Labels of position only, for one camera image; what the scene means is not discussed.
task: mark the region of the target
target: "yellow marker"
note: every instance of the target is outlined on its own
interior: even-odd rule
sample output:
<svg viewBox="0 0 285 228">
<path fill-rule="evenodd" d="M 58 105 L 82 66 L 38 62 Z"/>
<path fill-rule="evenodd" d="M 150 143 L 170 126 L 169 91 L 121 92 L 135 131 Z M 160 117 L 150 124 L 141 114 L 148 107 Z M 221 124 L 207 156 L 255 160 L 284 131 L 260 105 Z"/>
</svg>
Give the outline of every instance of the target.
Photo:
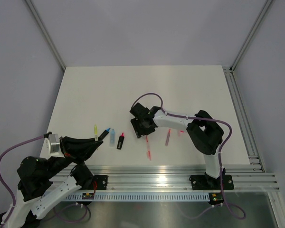
<svg viewBox="0 0 285 228">
<path fill-rule="evenodd" d="M 94 134 L 95 134 L 95 141 L 98 141 L 98 135 L 97 135 L 97 125 L 94 125 Z"/>
</svg>

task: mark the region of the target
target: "cable connector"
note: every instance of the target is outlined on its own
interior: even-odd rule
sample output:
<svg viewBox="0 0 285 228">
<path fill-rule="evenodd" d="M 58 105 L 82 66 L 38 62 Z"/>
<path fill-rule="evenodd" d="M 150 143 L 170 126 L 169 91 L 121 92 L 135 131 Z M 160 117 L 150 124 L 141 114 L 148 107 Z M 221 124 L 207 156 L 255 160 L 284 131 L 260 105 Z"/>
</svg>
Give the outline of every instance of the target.
<svg viewBox="0 0 285 228">
<path fill-rule="evenodd" d="M 43 135 L 43 138 L 47 138 L 47 139 L 48 139 L 48 136 L 49 136 L 50 134 L 52 134 L 52 132 L 48 132 L 48 133 L 44 134 L 44 135 Z"/>
</svg>

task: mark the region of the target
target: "gray wall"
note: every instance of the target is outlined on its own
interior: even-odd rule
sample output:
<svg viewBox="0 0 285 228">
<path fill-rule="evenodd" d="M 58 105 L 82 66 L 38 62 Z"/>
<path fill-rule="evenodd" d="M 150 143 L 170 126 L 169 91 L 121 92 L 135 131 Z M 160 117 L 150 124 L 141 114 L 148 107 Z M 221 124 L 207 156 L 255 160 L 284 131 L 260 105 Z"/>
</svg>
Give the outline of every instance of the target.
<svg viewBox="0 0 285 228">
<path fill-rule="evenodd" d="M 285 199 L 285 0 L 276 0 L 236 70 L 266 169 Z"/>
<path fill-rule="evenodd" d="M 0 0 L 0 154 L 47 130 L 63 73 L 21 0 Z M 16 169 L 42 142 L 17 148 L 2 160 L 3 178 L 12 190 Z M 11 197 L 0 183 L 0 213 Z"/>
<path fill-rule="evenodd" d="M 67 66 L 230 66 L 265 0 L 33 0 Z"/>
</svg>

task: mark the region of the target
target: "white table surface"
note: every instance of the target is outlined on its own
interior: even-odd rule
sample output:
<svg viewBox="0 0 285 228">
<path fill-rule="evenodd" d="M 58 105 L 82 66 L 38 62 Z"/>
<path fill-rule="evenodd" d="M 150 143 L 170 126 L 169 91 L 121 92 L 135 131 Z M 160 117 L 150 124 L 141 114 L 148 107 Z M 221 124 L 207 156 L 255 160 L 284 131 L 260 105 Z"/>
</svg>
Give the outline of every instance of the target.
<svg viewBox="0 0 285 228">
<path fill-rule="evenodd" d="M 67 67 L 59 90 L 48 131 L 59 136 L 93 138 L 94 124 L 98 135 L 114 128 L 115 147 L 109 146 L 110 135 L 86 161 L 87 165 L 200 165 L 202 153 L 194 147 L 187 133 L 171 131 L 165 146 L 167 128 L 156 128 L 148 136 L 152 160 L 147 158 L 145 137 L 136 138 L 130 120 L 130 108 L 140 95 L 154 92 L 164 100 L 164 108 L 185 114 L 207 111 L 212 118 L 231 124 L 233 134 L 222 152 L 223 164 L 249 164 L 247 151 L 221 66 L 99 66 Z M 155 96 L 140 100 L 145 107 L 159 106 Z M 221 126 L 224 137 L 228 128 Z M 124 132 L 121 150 L 116 149 Z M 41 157 L 49 154 L 44 144 Z"/>
</svg>

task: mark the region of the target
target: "black marker with red cap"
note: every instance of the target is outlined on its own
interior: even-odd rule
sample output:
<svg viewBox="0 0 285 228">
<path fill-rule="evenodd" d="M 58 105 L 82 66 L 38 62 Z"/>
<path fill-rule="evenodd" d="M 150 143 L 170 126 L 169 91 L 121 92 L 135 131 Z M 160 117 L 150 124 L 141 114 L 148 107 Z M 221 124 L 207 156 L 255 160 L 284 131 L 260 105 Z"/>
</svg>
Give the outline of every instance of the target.
<svg viewBox="0 0 285 228">
<path fill-rule="evenodd" d="M 118 143 L 117 143 L 117 149 L 121 150 L 124 142 L 124 133 L 119 136 Z"/>
</svg>

